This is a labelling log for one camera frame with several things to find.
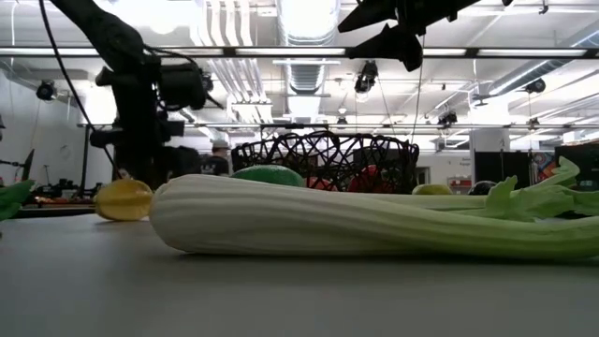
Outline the black overhead frame beam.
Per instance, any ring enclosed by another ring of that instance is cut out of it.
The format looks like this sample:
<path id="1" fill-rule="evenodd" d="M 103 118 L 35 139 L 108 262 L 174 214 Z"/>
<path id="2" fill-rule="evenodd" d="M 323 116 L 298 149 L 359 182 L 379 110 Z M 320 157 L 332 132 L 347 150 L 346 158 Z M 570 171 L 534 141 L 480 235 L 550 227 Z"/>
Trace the black overhead frame beam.
<path id="1" fill-rule="evenodd" d="M 172 47 L 166 51 L 194 58 L 349 58 L 352 48 L 335 47 Z M 0 57 L 52 57 L 51 47 L 0 46 Z M 599 48 L 447 48 L 423 49 L 425 59 L 599 59 Z"/>

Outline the small red vegetable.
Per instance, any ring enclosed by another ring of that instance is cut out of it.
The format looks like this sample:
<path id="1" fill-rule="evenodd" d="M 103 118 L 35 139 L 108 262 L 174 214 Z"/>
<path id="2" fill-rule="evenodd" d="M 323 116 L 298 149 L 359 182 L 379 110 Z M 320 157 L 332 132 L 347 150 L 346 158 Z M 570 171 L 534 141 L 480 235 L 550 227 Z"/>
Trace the small red vegetable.
<path id="1" fill-rule="evenodd" d="M 311 189 L 324 191 L 337 191 L 337 187 L 331 181 L 323 178 L 309 177 L 305 180 L 306 186 Z"/>

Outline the green bell pepper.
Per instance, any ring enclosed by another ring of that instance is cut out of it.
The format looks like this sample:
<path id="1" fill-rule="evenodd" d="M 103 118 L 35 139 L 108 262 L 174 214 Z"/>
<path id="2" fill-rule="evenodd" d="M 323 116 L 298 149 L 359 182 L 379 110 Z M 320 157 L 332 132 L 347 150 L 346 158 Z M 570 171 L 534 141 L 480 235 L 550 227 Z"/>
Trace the green bell pepper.
<path id="1" fill-rule="evenodd" d="M 278 165 L 259 165 L 243 168 L 231 175 L 232 178 L 254 182 L 304 187 L 304 179 L 294 170 Z"/>

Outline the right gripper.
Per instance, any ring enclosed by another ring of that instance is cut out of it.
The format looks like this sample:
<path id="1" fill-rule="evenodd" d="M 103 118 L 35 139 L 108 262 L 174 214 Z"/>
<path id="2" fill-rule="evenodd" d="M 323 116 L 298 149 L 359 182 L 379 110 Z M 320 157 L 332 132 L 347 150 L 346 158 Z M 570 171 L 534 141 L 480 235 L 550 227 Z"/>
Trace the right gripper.
<path id="1" fill-rule="evenodd" d="M 387 20 L 400 25 L 386 24 L 376 36 L 349 49 L 350 59 L 396 59 L 408 72 L 421 67 L 423 49 L 416 38 L 427 27 L 442 19 L 453 22 L 458 12 L 477 0 L 359 0 L 358 5 L 337 26 L 340 33 L 351 32 Z"/>

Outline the green apple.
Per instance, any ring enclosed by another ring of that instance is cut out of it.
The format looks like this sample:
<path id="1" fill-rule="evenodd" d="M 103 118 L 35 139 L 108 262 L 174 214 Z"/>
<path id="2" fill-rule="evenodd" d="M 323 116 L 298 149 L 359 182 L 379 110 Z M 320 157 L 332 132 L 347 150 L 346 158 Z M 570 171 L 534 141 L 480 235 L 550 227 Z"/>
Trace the green apple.
<path id="1" fill-rule="evenodd" d="M 416 186 L 413 195 L 452 195 L 452 190 L 446 184 L 420 184 Z"/>

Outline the yellow star fruit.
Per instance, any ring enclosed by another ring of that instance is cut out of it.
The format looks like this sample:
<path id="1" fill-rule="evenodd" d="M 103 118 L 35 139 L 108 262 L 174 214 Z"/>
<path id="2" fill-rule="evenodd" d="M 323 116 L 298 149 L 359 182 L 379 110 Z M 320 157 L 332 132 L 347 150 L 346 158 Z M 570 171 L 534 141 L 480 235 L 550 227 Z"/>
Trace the yellow star fruit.
<path id="1" fill-rule="evenodd" d="M 153 190 L 145 183 L 121 179 L 104 185 L 95 195 L 95 212 L 110 221 L 138 221 L 149 213 Z"/>

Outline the red bell pepper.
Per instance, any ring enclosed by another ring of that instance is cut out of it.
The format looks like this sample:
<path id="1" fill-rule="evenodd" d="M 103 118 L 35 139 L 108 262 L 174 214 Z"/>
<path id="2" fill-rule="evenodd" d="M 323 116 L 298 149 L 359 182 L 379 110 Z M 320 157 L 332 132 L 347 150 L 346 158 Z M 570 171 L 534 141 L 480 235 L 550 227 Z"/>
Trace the red bell pepper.
<path id="1" fill-rule="evenodd" d="M 352 193 L 391 194 L 392 184 L 383 176 L 383 170 L 376 165 L 369 165 L 355 175 L 347 187 Z"/>

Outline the pale green celery stalk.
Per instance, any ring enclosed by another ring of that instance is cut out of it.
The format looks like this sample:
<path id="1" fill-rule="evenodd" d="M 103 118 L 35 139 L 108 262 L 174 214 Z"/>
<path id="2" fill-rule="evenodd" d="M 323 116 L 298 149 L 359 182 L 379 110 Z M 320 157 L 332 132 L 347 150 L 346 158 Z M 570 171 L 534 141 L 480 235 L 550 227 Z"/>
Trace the pale green celery stalk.
<path id="1" fill-rule="evenodd" d="M 328 192 L 186 175 L 154 194 L 150 223 L 194 254 L 368 256 L 452 254 L 514 259 L 599 256 L 599 191 L 574 189 L 562 158 L 541 183 L 510 177 L 485 196 Z"/>

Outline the black partition panel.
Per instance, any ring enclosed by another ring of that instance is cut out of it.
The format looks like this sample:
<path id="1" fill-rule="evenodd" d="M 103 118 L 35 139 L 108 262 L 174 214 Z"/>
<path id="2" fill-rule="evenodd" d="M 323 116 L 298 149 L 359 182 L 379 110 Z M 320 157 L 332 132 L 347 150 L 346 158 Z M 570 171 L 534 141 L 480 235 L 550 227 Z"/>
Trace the black partition panel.
<path id="1" fill-rule="evenodd" d="M 474 180 L 499 183 L 516 176 L 516 188 L 525 188 L 531 185 L 530 164 L 529 155 L 524 152 L 475 152 Z"/>

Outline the dark purple mangosteen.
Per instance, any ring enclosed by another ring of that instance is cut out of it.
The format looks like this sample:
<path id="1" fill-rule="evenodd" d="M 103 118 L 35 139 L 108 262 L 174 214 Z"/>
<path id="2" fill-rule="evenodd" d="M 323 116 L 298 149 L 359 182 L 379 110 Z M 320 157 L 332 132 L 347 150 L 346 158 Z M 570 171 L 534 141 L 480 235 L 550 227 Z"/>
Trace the dark purple mangosteen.
<path id="1" fill-rule="evenodd" d="M 495 185 L 496 183 L 492 181 L 480 181 L 471 187 L 468 194 L 470 196 L 486 196 Z"/>

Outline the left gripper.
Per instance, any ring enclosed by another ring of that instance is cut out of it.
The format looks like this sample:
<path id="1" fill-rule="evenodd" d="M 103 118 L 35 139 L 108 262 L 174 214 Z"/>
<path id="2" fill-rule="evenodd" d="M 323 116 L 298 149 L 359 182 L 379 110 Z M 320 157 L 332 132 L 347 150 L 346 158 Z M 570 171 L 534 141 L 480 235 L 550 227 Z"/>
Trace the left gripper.
<path id="1" fill-rule="evenodd" d="M 156 110 L 119 111 L 112 123 L 111 144 L 132 148 L 157 149 L 162 146 L 160 124 Z M 117 172 L 122 178 L 130 178 L 157 187 L 153 160 L 123 148 L 114 150 Z"/>

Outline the person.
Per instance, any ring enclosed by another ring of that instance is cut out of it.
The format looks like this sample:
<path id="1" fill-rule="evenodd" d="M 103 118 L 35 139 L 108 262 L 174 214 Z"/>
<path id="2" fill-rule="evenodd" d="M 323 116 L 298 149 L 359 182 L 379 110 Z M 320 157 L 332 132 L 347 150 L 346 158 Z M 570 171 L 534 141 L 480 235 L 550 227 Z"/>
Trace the person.
<path id="1" fill-rule="evenodd" d="M 212 155 L 203 159 L 200 172 L 207 175 L 228 176 L 230 173 L 228 162 L 229 144 L 222 139 L 212 142 Z"/>

